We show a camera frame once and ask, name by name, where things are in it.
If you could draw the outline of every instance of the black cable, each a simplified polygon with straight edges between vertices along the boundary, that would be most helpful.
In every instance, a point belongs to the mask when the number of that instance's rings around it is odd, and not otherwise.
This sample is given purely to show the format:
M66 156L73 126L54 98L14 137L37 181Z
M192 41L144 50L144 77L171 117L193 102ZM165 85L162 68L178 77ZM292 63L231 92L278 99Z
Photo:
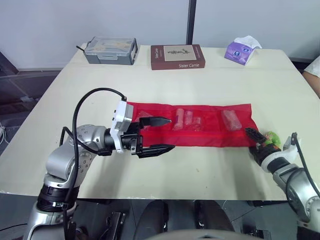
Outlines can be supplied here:
M4 230L7 230L7 229L11 229L11 228L23 226L23 225L28 225L28 223L22 223L22 224L17 224L17 225L8 226L8 227L6 227L6 228L0 229L0 232L1 232L1 231L4 231Z
M78 168L79 168L79 149L78 149L78 137L77 137L77 118L78 118L78 113L80 110L80 107L82 105L82 103L87 99L87 97L89 97L91 94L95 93L95 92L99 92L99 91L109 91L109 92L113 92L115 94L118 94L121 97L122 101L127 101L127 97L125 95L123 95L121 92L114 90L112 88L108 88L108 87L99 87L99 88L95 88L89 92L87 92L78 102L78 104L75 107L74 113L73 113L73 118L72 118L72 138L73 138L73 149L74 149L74 174L72 175L72 180L70 183L70 187L68 189L68 192L65 196L64 202L68 204L68 201L70 199L70 196L72 194L72 191L75 187L76 181L77 181L77 177L78 177ZM67 215L67 209L63 210L64 215ZM63 229L64 229L64 237L67 240L68 237L68 224L67 221L63 221Z
M299 141L298 141L298 138L297 138L297 134L293 134L293 140L294 140L294 143L296 144L296 148L298 150L298 153L299 153L299 156L300 156L300 159L301 159L301 162L302 162L302 165L304 167L304 170L305 170L305 174L311 184L311 186L313 187L314 191L316 192L316 194L318 195L318 197L320 198L320 192L315 184L315 182L313 181L311 175L310 175L310 172L308 170L308 167L307 167L307 164L306 164L306 160L304 158L304 155L301 151L301 148L300 148L300 144L299 144Z

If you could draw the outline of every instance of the tissue box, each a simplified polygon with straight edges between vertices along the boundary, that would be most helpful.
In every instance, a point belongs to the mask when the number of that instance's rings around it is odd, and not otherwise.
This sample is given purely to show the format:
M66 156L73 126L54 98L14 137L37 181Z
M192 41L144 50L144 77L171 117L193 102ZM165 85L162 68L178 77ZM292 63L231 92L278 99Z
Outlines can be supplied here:
M246 65L260 43L252 36L237 37L226 49L224 57L236 63Z
M253 55L254 49L238 42L232 42L226 49L224 57L236 63L246 65Z

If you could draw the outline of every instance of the plastic storage box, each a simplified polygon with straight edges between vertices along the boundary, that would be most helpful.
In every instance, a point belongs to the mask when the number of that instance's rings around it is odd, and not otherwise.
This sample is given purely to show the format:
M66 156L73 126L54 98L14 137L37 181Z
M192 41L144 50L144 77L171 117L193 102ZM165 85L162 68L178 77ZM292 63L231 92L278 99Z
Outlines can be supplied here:
M133 65L137 52L135 38L95 36L83 53L90 64Z

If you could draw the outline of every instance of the black pole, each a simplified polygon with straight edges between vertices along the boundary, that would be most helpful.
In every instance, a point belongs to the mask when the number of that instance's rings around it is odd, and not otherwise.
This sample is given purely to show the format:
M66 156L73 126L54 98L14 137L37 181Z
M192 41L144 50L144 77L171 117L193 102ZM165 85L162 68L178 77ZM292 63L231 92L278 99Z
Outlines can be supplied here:
M189 0L188 25L186 29L186 44L191 45L194 37L197 0Z

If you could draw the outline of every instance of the white table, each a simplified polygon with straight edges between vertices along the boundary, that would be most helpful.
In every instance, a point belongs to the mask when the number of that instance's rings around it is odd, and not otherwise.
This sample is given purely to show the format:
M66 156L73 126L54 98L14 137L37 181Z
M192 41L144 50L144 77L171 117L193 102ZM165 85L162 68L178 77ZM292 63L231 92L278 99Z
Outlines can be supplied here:
M141 46L133 66L88 64L78 51L61 71L0 157L0 191L37 196L48 155L63 126L71 128L80 98L109 87L128 101L172 105L252 104L259 129L282 142L297 131L313 179L320 175L320 101L281 50L258 49L247 66L224 59L224 48L202 48L203 69L153 71L150 46ZM111 126L119 97L91 96L78 125ZM272 175L250 158L248 148L176 147L159 157L97 156L79 198L284 200Z

